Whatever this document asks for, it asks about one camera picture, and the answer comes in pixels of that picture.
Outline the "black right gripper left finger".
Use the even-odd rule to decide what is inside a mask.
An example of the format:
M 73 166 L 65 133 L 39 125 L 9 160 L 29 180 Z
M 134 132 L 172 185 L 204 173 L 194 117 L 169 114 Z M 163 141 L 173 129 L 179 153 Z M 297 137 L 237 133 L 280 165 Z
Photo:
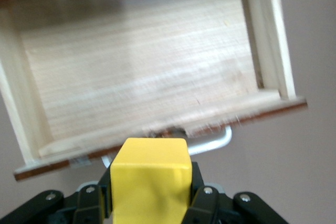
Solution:
M 68 197 L 46 190 L 17 210 L 16 223 L 103 223 L 112 213 L 110 169 Z

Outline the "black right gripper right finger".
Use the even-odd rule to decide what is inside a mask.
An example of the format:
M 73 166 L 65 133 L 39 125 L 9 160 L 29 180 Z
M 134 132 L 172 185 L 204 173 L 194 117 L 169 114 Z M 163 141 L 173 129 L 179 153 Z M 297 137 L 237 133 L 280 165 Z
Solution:
M 191 204 L 182 223 L 287 223 L 258 195 L 243 191 L 229 198 L 205 185 L 199 165 L 192 163 Z

